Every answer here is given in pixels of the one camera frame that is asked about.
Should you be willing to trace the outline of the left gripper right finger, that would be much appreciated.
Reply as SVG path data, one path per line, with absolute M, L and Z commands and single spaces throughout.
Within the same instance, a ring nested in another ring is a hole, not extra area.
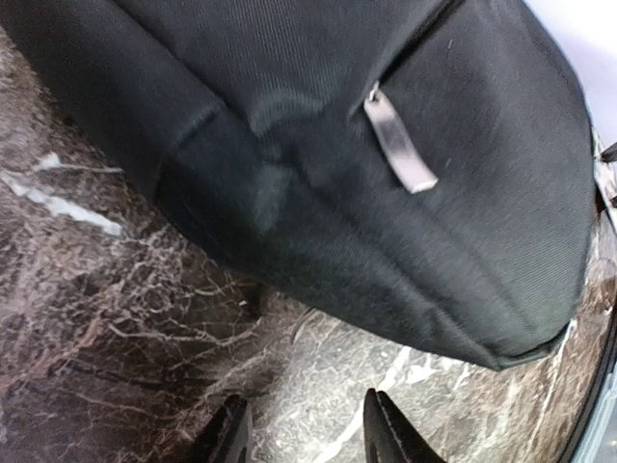
M 366 392 L 362 423 L 367 463 L 443 463 L 383 391 Z

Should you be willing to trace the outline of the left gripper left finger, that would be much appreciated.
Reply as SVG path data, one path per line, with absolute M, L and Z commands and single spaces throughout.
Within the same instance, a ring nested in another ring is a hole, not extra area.
M 211 417 L 192 445 L 192 461 L 251 462 L 253 414 L 249 402 L 230 395 Z

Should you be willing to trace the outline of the black backpack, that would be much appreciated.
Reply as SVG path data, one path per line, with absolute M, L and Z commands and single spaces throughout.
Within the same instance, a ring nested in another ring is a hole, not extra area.
M 525 2 L 5 1 L 1 24 L 219 263 L 495 370 L 565 337 L 593 127 Z

